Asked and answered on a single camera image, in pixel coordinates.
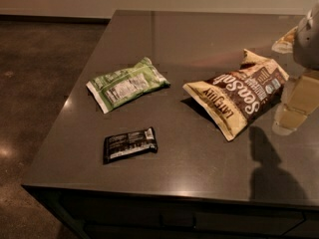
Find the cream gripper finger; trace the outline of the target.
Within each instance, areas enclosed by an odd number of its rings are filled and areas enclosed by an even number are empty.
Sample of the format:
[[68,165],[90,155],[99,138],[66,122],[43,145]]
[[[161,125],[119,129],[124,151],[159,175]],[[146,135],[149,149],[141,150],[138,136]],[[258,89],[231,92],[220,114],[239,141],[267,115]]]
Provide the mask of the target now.
[[279,135],[289,135],[296,131],[307,119],[307,115],[293,111],[284,104],[280,104],[274,116],[272,129]]
[[280,37],[273,45],[272,50],[279,54],[292,54],[295,35],[298,27],[289,30],[285,35]]

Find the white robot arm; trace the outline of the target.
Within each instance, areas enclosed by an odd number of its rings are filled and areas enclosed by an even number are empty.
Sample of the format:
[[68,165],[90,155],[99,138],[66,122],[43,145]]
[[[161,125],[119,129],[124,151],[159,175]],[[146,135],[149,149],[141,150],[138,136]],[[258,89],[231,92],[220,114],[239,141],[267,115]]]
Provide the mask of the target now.
[[291,53],[295,63],[305,69],[285,84],[274,117],[273,131],[289,135],[319,107],[319,2],[296,27],[273,44],[272,50],[280,54]]

